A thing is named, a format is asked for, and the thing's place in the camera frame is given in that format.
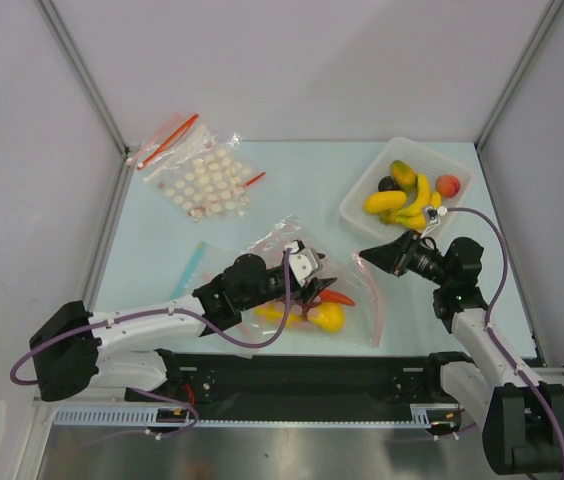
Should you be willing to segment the red chili pepper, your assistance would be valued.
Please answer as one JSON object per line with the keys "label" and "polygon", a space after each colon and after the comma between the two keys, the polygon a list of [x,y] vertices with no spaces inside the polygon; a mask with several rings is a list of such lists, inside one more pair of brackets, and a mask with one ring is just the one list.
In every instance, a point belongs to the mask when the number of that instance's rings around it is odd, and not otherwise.
{"label": "red chili pepper", "polygon": [[323,290],[320,297],[324,302],[335,303],[335,304],[340,304],[350,307],[354,307],[356,305],[355,301],[351,297],[341,292],[330,290],[330,289]]}

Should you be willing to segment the yellow pepper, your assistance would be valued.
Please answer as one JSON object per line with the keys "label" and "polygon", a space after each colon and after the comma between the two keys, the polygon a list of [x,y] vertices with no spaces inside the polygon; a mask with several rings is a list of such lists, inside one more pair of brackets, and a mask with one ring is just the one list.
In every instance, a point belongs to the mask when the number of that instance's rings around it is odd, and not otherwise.
{"label": "yellow pepper", "polygon": [[285,306],[278,303],[269,303],[255,308],[255,315],[259,320],[263,320],[276,328],[281,325],[289,326],[292,323],[292,315],[286,313]]}

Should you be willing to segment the yellow pear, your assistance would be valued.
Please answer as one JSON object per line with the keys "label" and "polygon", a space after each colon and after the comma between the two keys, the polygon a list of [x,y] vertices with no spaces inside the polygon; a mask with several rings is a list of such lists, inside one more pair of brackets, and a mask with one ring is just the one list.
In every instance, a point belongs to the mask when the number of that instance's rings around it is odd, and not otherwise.
{"label": "yellow pear", "polygon": [[346,322],[346,315],[340,304],[324,302],[312,309],[307,319],[328,333],[338,333]]}

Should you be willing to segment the red grape bunch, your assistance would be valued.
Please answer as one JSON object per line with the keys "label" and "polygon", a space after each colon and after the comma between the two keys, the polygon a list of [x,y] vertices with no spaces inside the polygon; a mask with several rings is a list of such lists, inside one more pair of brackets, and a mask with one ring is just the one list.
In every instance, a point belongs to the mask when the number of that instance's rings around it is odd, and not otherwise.
{"label": "red grape bunch", "polygon": [[299,318],[307,319],[308,313],[312,309],[317,308],[319,305],[320,305],[319,302],[310,302],[310,303],[293,302],[289,316],[294,319],[299,319]]}

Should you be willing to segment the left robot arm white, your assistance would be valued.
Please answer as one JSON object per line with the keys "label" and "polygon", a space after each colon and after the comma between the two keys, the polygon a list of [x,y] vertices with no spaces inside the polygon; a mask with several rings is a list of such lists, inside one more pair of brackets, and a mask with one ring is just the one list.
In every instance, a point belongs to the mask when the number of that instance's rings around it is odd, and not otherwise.
{"label": "left robot arm white", "polygon": [[[243,254],[208,283],[175,300],[145,309],[90,312],[82,301],[64,304],[30,338],[28,357],[45,402],[72,398],[87,388],[123,388],[176,397],[182,376],[166,345],[171,339],[217,335],[243,350],[274,343],[295,303],[307,304],[335,283],[323,277],[323,254],[292,247],[275,267]],[[279,330],[259,341],[232,334],[242,315],[267,303],[284,303]]]}

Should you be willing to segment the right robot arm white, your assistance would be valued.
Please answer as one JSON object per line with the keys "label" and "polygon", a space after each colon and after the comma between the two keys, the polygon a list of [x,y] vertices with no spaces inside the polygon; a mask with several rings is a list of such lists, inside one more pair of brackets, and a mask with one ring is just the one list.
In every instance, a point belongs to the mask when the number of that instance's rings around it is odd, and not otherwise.
{"label": "right robot arm white", "polygon": [[564,386],[544,380],[499,332],[478,286],[482,255],[470,238],[453,240],[441,253],[414,231],[359,253],[388,274],[412,272],[436,284],[435,316],[465,351],[430,355],[433,370],[423,388],[435,401],[452,397],[465,408],[491,469],[564,478]]}

